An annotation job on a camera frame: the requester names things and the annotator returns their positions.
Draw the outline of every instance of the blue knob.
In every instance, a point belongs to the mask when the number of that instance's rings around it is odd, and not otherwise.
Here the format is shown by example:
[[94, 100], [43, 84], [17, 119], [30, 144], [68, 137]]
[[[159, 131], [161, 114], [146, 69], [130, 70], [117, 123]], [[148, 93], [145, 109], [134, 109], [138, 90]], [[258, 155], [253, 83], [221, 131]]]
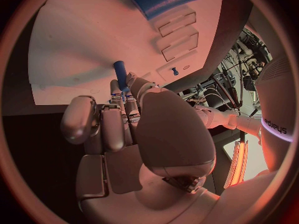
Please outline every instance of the blue knob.
[[173, 67], [172, 70], [173, 70], [173, 74], [174, 74], [175, 76], [177, 76], [177, 75], [178, 75], [178, 71], [176, 70], [176, 68]]

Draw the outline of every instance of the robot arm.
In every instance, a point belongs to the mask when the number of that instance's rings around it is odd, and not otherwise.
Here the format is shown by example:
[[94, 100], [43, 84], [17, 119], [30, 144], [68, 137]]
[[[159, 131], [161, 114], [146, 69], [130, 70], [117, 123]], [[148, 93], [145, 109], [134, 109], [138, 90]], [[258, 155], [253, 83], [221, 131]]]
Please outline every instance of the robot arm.
[[228, 129], [239, 129], [246, 133], [252, 134], [259, 140], [261, 122], [253, 117], [239, 115], [235, 111], [221, 112], [212, 107], [195, 106], [195, 110], [206, 128], [215, 128], [222, 125]]

